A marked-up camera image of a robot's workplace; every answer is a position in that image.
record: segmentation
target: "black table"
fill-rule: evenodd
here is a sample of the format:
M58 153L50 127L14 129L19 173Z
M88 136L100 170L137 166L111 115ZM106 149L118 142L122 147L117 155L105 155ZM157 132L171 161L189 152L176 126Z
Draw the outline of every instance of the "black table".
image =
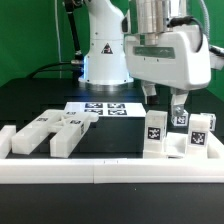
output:
M158 87L160 104L148 109L169 110L170 93ZM64 109L66 102L144 102L138 85L117 93L78 89L70 79L14 79L0 88L0 127L17 130L47 109ZM224 103L207 90L190 93L189 113L215 113L215 135L223 141ZM71 158L141 158L144 119L100 118L89 129ZM106 140L105 129L109 132ZM97 147L98 132L104 138ZM168 123L168 131L186 133ZM49 139L29 156L9 154L8 158L49 158ZM1 223L223 223L223 184L36 184L0 185Z

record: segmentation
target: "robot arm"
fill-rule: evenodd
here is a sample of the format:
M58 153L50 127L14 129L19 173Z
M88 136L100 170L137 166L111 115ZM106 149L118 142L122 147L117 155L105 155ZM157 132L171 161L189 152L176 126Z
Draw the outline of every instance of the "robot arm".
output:
M180 116L188 91L210 82L207 38L189 24L185 0L129 0L129 6L122 23L130 34L125 39L128 70L134 78L171 87L171 111Z

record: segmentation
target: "white rectangular block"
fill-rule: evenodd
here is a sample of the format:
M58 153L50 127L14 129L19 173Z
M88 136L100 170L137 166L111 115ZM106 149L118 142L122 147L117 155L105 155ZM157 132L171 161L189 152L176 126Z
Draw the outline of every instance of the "white rectangular block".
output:
M0 131L0 159L5 159L12 148L11 138L16 134L16 126L5 125Z
M12 137L12 151L30 154L48 135L48 125L60 120L62 110L46 110Z
M167 112L149 110L145 117L145 142L162 142L166 136Z
M210 117L210 131L215 131L216 116L215 114L201 113L201 115Z
M186 145L186 158L207 158L208 133L210 118L199 114L191 114Z
M167 157L184 158L187 144L187 134L168 132L165 143Z
M50 151L52 157L68 158L91 122L98 121L99 115L93 112L78 112L64 120L64 126L51 139Z
M208 135L208 158L224 159L224 145L211 132Z
M172 116L171 122L175 127L186 127L188 125L188 117L189 117L188 112L184 110L182 116L179 117Z

